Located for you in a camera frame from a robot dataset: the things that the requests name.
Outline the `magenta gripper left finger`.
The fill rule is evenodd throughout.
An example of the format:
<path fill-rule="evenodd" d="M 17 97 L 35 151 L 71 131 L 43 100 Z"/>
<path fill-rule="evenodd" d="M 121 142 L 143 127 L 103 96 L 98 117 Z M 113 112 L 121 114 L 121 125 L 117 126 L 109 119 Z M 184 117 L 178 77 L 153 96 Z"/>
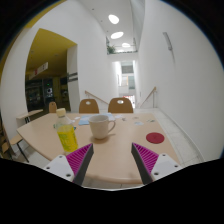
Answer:
<path fill-rule="evenodd" d="M 81 186 L 93 154 L 93 145 L 88 144 L 67 156 L 57 156 L 44 170 Z"/>

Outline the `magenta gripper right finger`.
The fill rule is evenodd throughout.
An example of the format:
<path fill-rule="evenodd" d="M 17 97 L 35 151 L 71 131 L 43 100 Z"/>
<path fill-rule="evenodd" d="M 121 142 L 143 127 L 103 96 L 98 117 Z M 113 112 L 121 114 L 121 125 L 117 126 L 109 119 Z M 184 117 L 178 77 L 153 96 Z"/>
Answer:
<path fill-rule="evenodd" d="M 131 153 L 144 185 L 182 169 L 168 154 L 157 154 L 137 143 L 132 144 Z"/>

